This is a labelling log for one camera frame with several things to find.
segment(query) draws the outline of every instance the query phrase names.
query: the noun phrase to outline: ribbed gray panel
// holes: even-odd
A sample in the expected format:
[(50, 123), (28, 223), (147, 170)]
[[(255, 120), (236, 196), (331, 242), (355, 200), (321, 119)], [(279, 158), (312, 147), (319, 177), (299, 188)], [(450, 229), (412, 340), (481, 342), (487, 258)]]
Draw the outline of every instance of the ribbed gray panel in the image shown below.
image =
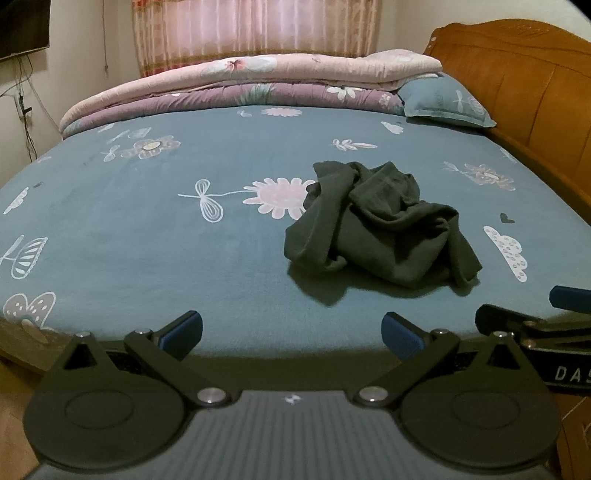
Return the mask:
[(169, 450), (106, 475), (41, 468), (30, 480), (552, 480), (542, 467), (510, 475), (458, 472), (410, 445), (387, 412), (351, 405), (341, 392), (242, 394), (195, 415)]

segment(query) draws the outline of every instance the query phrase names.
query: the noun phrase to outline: bed frame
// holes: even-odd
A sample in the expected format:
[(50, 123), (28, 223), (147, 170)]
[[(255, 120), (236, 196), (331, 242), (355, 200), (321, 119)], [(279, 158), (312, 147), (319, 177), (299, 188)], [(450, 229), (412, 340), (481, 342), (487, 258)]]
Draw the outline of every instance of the bed frame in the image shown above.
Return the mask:
[(492, 140), (591, 224), (591, 43), (508, 19), (438, 28), (425, 54), (489, 111)]

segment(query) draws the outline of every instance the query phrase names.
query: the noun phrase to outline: bed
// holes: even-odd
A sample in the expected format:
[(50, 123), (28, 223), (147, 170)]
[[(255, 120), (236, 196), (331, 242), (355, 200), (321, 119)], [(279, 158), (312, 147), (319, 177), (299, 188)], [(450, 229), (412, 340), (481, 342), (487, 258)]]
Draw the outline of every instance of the bed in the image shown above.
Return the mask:
[[(0, 190), (2, 354), (43, 371), (74, 332), (115, 341), (195, 309), (204, 334), (185, 361), (204, 376), (328, 389), (395, 365), (381, 340), (388, 311), (463, 336), (476, 333), (484, 303), (563, 317), (551, 288), (591, 285), (591, 44), (502, 20), (435, 30), (426, 54), (496, 128), (407, 118), (393, 104), (266, 104), (255, 89), (243, 95), (262, 100), (244, 106), (173, 111), (198, 92), (172, 89), (163, 113), (161, 103), (85, 127), (72, 119), (62, 143)], [(362, 91), (333, 88), (345, 99)], [(407, 290), (352, 268), (319, 277), (290, 268), (285, 229), (324, 160), (392, 161), (412, 173), (423, 199), (459, 211), (478, 279)]]

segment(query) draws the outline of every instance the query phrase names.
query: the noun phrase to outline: dark green cloth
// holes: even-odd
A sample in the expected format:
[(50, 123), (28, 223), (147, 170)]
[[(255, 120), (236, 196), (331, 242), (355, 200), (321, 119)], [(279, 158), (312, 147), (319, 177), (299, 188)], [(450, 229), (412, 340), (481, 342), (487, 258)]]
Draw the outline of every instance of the dark green cloth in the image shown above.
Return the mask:
[(310, 273), (355, 264), (408, 288), (453, 281), (464, 287), (482, 269), (459, 229), (459, 214), (419, 199), (414, 177), (388, 162), (314, 164), (318, 178), (306, 212), (285, 232), (284, 254)]

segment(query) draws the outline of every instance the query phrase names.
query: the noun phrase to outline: television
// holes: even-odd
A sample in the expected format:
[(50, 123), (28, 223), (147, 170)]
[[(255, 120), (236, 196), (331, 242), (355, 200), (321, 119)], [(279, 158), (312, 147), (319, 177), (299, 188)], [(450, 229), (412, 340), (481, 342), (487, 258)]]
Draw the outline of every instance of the television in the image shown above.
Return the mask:
[(0, 61), (49, 47), (51, 0), (0, 0)]

